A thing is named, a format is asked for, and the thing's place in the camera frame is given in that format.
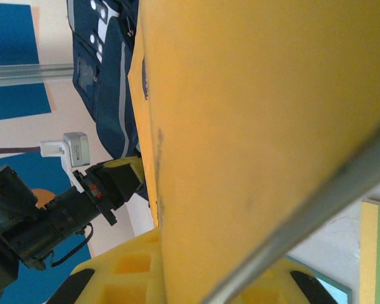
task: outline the metal rod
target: metal rod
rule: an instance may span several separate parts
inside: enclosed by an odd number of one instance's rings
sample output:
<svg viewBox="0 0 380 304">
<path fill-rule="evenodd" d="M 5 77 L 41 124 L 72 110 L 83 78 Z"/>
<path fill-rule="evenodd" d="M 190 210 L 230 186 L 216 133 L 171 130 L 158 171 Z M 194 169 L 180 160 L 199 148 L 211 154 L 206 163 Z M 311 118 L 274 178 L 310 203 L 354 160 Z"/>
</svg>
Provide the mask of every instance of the metal rod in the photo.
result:
<svg viewBox="0 0 380 304">
<path fill-rule="evenodd" d="M 0 66 L 0 87 L 71 79 L 73 64 Z"/>
<path fill-rule="evenodd" d="M 380 129 L 351 160 L 221 281 L 201 304 L 223 304 L 233 300 L 276 260 L 379 182 Z"/>
</svg>

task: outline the gray stripe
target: gray stripe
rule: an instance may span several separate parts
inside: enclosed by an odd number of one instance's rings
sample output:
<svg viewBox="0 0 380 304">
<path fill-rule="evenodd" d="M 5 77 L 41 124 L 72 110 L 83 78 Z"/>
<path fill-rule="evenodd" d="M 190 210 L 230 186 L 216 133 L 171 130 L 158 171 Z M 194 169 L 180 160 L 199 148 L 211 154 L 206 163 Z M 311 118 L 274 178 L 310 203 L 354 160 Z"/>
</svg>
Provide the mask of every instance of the gray stripe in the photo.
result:
<svg viewBox="0 0 380 304">
<path fill-rule="evenodd" d="M 121 45 L 121 71 L 120 71 L 120 106 L 119 106 L 119 119 L 122 132 L 124 133 L 124 150 L 122 151 L 121 157 L 125 157 L 128 152 L 128 135 L 127 130 L 125 129 L 125 95 L 127 93 L 127 88 L 125 87 L 125 43 L 122 42 Z"/>
<path fill-rule="evenodd" d="M 68 0 L 68 19 L 72 31 L 75 31 L 75 8 L 73 6 L 74 0 Z"/>
</svg>

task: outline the robotic arm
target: robotic arm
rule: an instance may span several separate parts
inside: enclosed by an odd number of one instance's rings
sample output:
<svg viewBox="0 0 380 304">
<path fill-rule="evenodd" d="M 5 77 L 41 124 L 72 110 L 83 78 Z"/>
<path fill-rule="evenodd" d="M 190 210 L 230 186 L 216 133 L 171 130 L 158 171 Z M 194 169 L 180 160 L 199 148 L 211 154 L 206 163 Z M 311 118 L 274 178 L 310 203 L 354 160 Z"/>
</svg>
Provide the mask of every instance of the robotic arm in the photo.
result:
<svg viewBox="0 0 380 304">
<path fill-rule="evenodd" d="M 72 234 L 83 234 L 98 215 L 115 224 L 112 210 L 128 201 L 144 180 L 142 160 L 136 156 L 99 163 L 86 175 L 74 171 L 73 176 L 82 193 L 73 186 L 38 209 L 37 198 L 16 172 L 0 168 L 0 297 L 17 279 L 19 262 L 44 270 L 54 248 Z"/>
</svg>

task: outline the navy blue bag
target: navy blue bag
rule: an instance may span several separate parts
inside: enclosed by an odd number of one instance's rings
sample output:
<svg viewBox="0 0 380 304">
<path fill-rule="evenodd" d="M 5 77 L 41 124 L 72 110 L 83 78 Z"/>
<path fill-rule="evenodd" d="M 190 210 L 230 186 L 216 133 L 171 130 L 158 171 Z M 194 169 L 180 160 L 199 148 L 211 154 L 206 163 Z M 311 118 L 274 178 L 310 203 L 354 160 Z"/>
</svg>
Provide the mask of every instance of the navy blue bag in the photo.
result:
<svg viewBox="0 0 380 304">
<path fill-rule="evenodd" d="M 138 2 L 67 0 L 73 37 L 73 85 L 113 158 L 140 151 L 128 72 Z M 146 185 L 139 194 L 148 199 Z"/>
</svg>

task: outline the black cable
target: black cable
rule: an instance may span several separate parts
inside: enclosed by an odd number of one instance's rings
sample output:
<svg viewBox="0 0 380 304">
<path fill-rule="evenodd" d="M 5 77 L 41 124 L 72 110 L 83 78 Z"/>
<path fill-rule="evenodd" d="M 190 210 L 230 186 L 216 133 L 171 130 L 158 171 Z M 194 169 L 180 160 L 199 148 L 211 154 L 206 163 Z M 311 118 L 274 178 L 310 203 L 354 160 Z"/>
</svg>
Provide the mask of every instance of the black cable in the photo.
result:
<svg viewBox="0 0 380 304">
<path fill-rule="evenodd" d="M 40 147 L 0 148 L 0 154 L 41 152 Z"/>
<path fill-rule="evenodd" d="M 88 223 L 87 226 L 91 227 L 91 232 L 86 237 L 86 239 L 83 242 L 81 242 L 79 245 L 77 245 L 73 250 L 71 250 L 67 255 L 65 255 L 63 258 L 61 258 L 59 261 L 56 261 L 56 262 L 53 261 L 54 258 L 55 258 L 55 252 L 51 251 L 51 267 L 52 268 L 56 267 L 56 266 L 59 266 L 62 263 L 64 263 L 66 260 L 68 260 L 71 256 L 73 256 L 74 254 L 76 254 L 80 249 L 82 249 L 84 247 L 84 245 L 86 245 L 90 241 L 90 239 L 91 239 L 91 237 L 93 236 L 93 233 L 94 233 L 94 228 L 93 228 L 93 225 L 91 223 Z"/>
</svg>

